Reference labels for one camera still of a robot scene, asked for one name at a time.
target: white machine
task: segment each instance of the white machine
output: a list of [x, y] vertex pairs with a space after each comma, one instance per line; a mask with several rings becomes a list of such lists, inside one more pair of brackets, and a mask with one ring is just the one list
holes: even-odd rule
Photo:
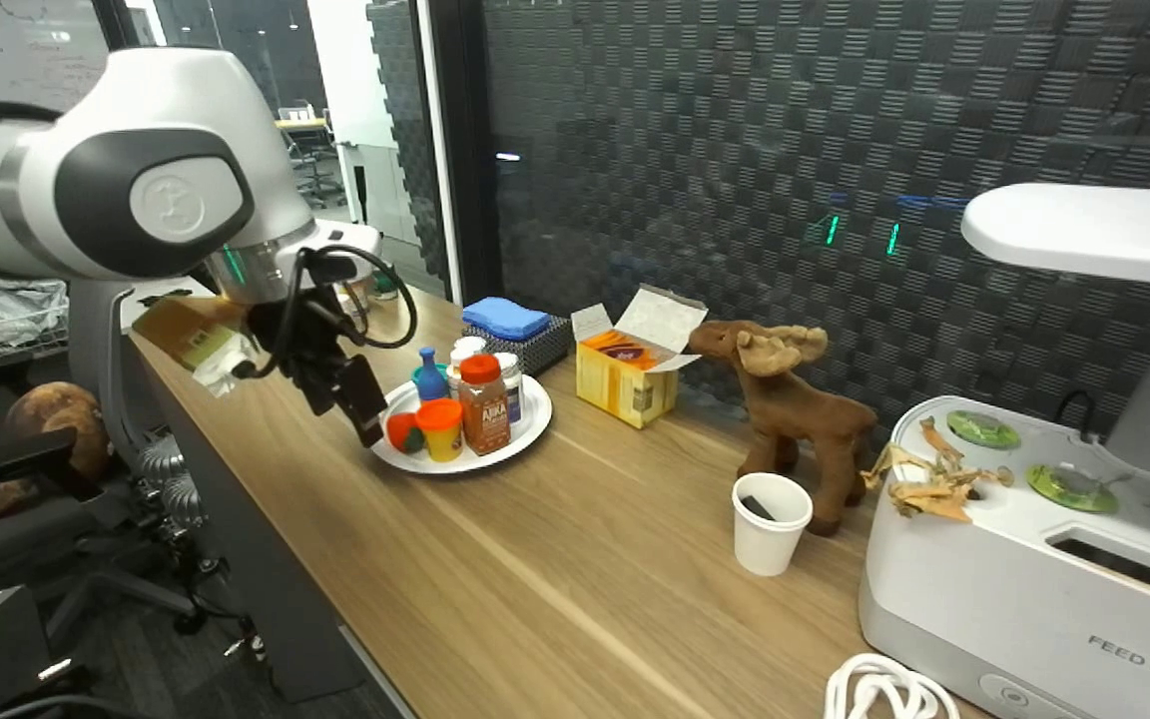
[[[1016, 184], [968, 208], [963, 236], [1007, 264], [1150, 286], [1150, 194]], [[963, 701], [1024, 719], [1150, 719], [1150, 373], [1106, 445], [933, 396], [889, 448], [1009, 473], [969, 524], [899, 511], [881, 492], [857, 621], [868, 644]], [[889, 483], [925, 483], [895, 468]]]
[[[248, 332], [273, 353], [243, 375], [281, 368], [316, 412], [338, 403], [364, 445], [380, 440], [385, 393], [334, 341], [380, 343], [338, 309], [338, 288], [392, 276], [377, 240], [377, 228], [310, 218], [255, 82], [227, 54], [127, 47], [63, 116], [0, 106], [0, 276], [181, 276], [205, 264], [251, 309]], [[392, 286], [417, 332], [417, 304]]]

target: yellow box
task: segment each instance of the yellow box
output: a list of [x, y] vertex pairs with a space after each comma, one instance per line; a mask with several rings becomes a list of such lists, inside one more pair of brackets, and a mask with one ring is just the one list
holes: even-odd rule
[[698, 360], [684, 348], [704, 316], [704, 304], [664, 288], [639, 288], [621, 324], [605, 304], [575, 313], [575, 396], [631, 429], [655, 423], [679, 399], [679, 368]]

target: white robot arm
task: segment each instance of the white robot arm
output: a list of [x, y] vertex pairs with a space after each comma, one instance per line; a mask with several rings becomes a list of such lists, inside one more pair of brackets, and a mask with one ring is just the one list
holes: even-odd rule
[[[205, 264], [251, 309], [248, 332], [273, 353], [248, 375], [281, 368], [316, 412], [338, 403], [364, 445], [385, 396], [334, 343], [369, 343], [334, 286], [392, 274], [372, 256], [377, 240], [310, 218], [255, 82], [227, 54], [111, 54], [72, 111], [0, 111], [0, 276], [181, 276]], [[400, 294], [410, 335], [417, 304]]]

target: stuffed animal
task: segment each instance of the stuffed animal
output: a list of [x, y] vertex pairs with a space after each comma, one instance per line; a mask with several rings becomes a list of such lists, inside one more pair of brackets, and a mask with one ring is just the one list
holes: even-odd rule
[[743, 473], [795, 476], [800, 440], [814, 448], [818, 487], [814, 537], [844, 529], [848, 505], [861, 501], [857, 445], [875, 429], [875, 412], [848, 396], [830, 396], [795, 375], [828, 353], [823, 327], [759, 327], [750, 321], [707, 321], [690, 332], [690, 353], [727, 363], [739, 375], [754, 448]]
[[0, 517], [16, 517], [56, 492], [48, 481], [56, 481], [68, 496], [101, 492], [111, 464], [111, 445], [105, 437], [95, 396], [78, 383], [42, 383], [10, 408], [10, 437], [35, 440], [48, 433], [78, 433], [68, 468], [56, 476], [0, 481]]

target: wooden table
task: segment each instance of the wooden table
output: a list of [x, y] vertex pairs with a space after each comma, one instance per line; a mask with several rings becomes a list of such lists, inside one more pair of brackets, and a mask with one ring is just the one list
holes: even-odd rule
[[[377, 313], [394, 327], [400, 304]], [[421, 341], [369, 353], [385, 388], [458, 316], [421, 298]], [[806, 537], [778, 581], [730, 554], [743, 440], [679, 408], [634, 433], [543, 375], [551, 433], [463, 481], [372, 460], [338, 412], [273, 375], [209, 396], [141, 343], [334, 614], [421, 717], [818, 717], [856, 652], [872, 505]]]

